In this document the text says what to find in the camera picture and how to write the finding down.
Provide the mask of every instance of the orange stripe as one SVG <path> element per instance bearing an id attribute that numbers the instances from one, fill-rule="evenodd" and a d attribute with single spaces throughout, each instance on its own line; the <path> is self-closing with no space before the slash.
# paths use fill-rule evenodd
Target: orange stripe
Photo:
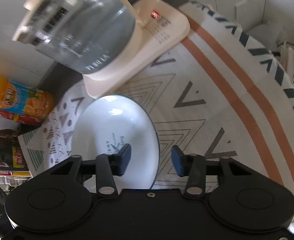
<path id="1" fill-rule="evenodd" d="M 271 103 L 265 97 L 262 91 L 255 85 L 247 73 L 236 63 L 236 61 L 227 53 L 227 51 L 211 36 L 206 30 L 199 26 L 193 19 L 188 18 L 191 28 L 212 48 L 212 50 L 222 59 L 228 68 L 242 82 L 247 92 L 254 98 L 260 109 L 265 114 L 275 138 L 283 152 L 288 168 L 294 182 L 294 152 L 288 142 L 278 116 Z"/>
<path id="2" fill-rule="evenodd" d="M 272 157 L 271 152 L 268 149 L 263 134 L 260 128 L 258 127 L 254 117 L 249 112 L 245 104 L 240 100 L 236 92 L 224 79 L 221 73 L 215 68 L 215 66 L 210 62 L 210 60 L 188 37 L 182 41 L 182 44 L 206 71 L 206 73 L 213 80 L 216 86 L 220 89 L 220 91 L 223 93 L 231 107 L 234 109 L 236 114 L 243 122 L 250 137 L 254 142 L 254 145 L 258 151 L 258 154 L 262 160 L 262 163 L 267 171 L 268 176 L 272 180 L 283 185 L 282 177 L 279 174 L 276 163 Z"/>

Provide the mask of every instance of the orange juice bottle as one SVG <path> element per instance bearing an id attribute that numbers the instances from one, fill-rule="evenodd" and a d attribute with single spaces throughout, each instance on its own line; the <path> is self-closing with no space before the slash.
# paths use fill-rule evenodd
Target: orange juice bottle
<path id="1" fill-rule="evenodd" d="M 0 108 L 44 119 L 54 107 L 53 96 L 0 76 Z"/>

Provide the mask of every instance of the black circular cover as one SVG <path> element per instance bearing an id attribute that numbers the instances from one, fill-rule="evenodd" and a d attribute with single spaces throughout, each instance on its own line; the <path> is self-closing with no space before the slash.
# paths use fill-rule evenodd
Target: black circular cover
<path id="1" fill-rule="evenodd" d="M 9 218 L 26 230 L 52 232 L 73 226 L 91 205 L 91 193 L 75 180 L 39 175 L 13 190 L 5 209 Z"/>
<path id="2" fill-rule="evenodd" d="M 248 231 L 268 231 L 289 224 L 294 196 L 281 185 L 255 176 L 235 176 L 216 188 L 209 198 L 224 222 Z"/>

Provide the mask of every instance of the beige kettle base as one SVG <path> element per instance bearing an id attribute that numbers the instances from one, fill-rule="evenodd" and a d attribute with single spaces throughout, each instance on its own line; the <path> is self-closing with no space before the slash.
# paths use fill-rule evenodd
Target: beige kettle base
<path id="1" fill-rule="evenodd" d="M 89 96 L 99 98 L 112 93 L 188 35 L 189 22 L 180 11 L 162 0 L 157 0 L 155 11 L 159 17 L 151 17 L 145 28 L 139 30 L 142 33 L 139 33 L 136 48 L 133 46 L 135 42 L 130 41 L 130 48 L 125 48 L 108 66 L 96 73 L 83 75 Z"/>

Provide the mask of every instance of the bottle label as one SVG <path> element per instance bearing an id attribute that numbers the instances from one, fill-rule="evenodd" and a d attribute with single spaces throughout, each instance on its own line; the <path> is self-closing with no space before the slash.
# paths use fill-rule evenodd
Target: bottle label
<path id="1" fill-rule="evenodd" d="M 41 118 L 46 106 L 46 96 L 39 89 L 7 81 L 0 108 L 6 111 Z"/>
<path id="2" fill-rule="evenodd" d="M 18 147 L 12 147 L 12 166 L 14 168 L 27 167 L 22 150 Z"/>

